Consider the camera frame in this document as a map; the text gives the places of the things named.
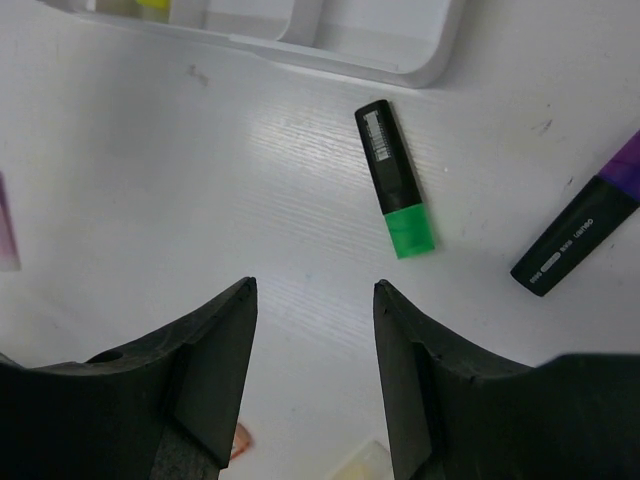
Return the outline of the yellow pastel highlighter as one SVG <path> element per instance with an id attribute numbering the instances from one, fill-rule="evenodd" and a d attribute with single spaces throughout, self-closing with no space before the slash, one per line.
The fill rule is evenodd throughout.
<path id="1" fill-rule="evenodd" d="M 331 473 L 329 480 L 391 480 L 391 455 L 377 440 L 368 440 L 347 456 Z"/>

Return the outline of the black purple-capped highlighter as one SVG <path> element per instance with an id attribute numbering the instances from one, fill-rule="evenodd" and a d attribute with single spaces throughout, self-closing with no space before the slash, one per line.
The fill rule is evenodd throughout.
<path id="1" fill-rule="evenodd" d="M 562 210 L 511 269 L 543 297 L 639 209 L 639 135 L 634 134 Z"/>

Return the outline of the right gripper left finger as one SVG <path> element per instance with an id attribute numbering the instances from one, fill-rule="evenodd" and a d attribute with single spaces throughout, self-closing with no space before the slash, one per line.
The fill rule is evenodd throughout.
<path id="1" fill-rule="evenodd" d="M 85 362 L 1 361 L 5 479 L 215 479 L 228 467 L 258 316 L 246 277 Z"/>

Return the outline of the black green-capped highlighter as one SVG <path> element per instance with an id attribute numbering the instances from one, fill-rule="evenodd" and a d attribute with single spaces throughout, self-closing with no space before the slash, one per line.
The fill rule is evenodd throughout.
<path id="1" fill-rule="evenodd" d="M 391 104 L 377 100 L 356 110 L 354 117 L 396 257 L 433 251 L 426 206 Z"/>

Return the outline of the white divided plastic tray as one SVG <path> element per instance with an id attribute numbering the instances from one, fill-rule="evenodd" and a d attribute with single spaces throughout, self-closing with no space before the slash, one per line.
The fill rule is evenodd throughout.
<path id="1" fill-rule="evenodd" d="M 445 70 L 464 2 L 367 0 L 51 1 L 87 20 L 250 52 L 282 65 L 420 89 Z"/>

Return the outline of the black yellow-capped highlighter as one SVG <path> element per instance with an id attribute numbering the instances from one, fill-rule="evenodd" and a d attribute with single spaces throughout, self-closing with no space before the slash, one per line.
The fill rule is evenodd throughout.
<path id="1" fill-rule="evenodd" d="M 168 11 L 170 9 L 170 0 L 137 0 L 137 3 L 145 8 L 153 8 L 161 11 Z"/>

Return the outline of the pink pastel highlighter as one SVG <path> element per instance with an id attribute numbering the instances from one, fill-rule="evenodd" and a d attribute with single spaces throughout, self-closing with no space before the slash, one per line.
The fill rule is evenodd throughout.
<path id="1" fill-rule="evenodd" d="M 17 241 L 13 228 L 6 182 L 4 175 L 0 176 L 0 261 L 2 272 L 16 272 L 21 269 Z"/>

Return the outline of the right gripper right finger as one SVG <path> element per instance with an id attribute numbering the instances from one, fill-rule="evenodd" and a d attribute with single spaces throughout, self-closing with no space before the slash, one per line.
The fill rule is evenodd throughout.
<path id="1" fill-rule="evenodd" d="M 398 479 L 635 479 L 639 359 L 506 359 L 374 287 L 377 359 Z"/>

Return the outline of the orange pastel short highlighter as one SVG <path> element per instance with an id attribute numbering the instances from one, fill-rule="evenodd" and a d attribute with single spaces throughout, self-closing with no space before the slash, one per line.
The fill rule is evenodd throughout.
<path id="1" fill-rule="evenodd" d="M 254 445 L 253 437 L 242 423 L 235 428 L 230 459 L 234 460 L 249 451 Z"/>

